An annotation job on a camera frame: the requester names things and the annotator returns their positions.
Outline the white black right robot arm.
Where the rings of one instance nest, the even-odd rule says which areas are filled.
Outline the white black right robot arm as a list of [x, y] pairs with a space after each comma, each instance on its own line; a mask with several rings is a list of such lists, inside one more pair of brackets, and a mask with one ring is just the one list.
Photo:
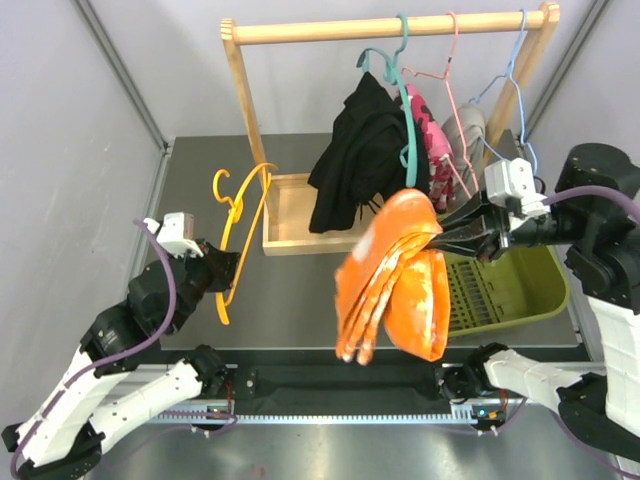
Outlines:
[[446, 372], [456, 398], [505, 389], [557, 415], [579, 441], [639, 457], [639, 169], [602, 143], [573, 147], [553, 194], [537, 191], [524, 159], [486, 167], [485, 187], [442, 221], [431, 247], [492, 261], [517, 247], [563, 245], [596, 317], [603, 373], [567, 371], [492, 343]]

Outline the teal plastic hanger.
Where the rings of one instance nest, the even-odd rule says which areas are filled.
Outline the teal plastic hanger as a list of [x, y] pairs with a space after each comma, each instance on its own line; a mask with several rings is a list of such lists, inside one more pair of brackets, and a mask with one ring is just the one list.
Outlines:
[[389, 85], [396, 86], [398, 88], [407, 131], [407, 143], [399, 153], [399, 160], [405, 169], [405, 186], [407, 188], [414, 188], [417, 183], [418, 174], [417, 138], [415, 123], [411, 113], [411, 103], [408, 90], [398, 68], [399, 57], [406, 49], [409, 40], [409, 22], [404, 13], [398, 13], [396, 17], [401, 23], [402, 40], [393, 56], [389, 56], [384, 50], [379, 48], [368, 47], [361, 52], [357, 60], [356, 67], [359, 68], [362, 73], [368, 73], [370, 71], [370, 54], [375, 53], [384, 59], [384, 81]]

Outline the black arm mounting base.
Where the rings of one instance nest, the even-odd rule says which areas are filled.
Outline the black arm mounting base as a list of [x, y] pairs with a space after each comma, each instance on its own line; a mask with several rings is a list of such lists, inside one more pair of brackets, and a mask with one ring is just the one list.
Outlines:
[[399, 408], [422, 410], [432, 403], [467, 400], [486, 389], [459, 367], [428, 363], [260, 365], [232, 369], [196, 398], [230, 399], [248, 415], [301, 415]]

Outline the black trousers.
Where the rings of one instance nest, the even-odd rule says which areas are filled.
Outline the black trousers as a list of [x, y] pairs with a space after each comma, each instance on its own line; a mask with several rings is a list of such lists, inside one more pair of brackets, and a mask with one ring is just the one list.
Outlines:
[[364, 74], [344, 100], [328, 147], [313, 167], [308, 184], [317, 190], [309, 231], [322, 234], [353, 227], [364, 206], [379, 206], [406, 187], [400, 156], [408, 127], [400, 99]]

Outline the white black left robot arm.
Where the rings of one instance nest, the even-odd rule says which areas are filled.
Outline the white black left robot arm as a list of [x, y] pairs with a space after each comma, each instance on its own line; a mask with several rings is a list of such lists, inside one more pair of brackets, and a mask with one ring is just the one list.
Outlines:
[[230, 289], [240, 255], [196, 242], [162, 253], [133, 277], [120, 303], [102, 311], [80, 340], [68, 370], [41, 408], [9, 425], [2, 440], [15, 479], [79, 479], [124, 436], [174, 405], [216, 396], [229, 371], [210, 346], [187, 352], [156, 380], [115, 401], [111, 391], [161, 350], [208, 293]]

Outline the orange white trousers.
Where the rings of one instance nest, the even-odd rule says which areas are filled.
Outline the orange white trousers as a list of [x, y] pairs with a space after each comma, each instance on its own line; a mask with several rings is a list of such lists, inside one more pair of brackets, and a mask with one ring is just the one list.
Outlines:
[[380, 328], [401, 351], [442, 358], [451, 293], [444, 254], [428, 248], [441, 232], [421, 191], [404, 189], [384, 203], [335, 273], [338, 359], [369, 364]]

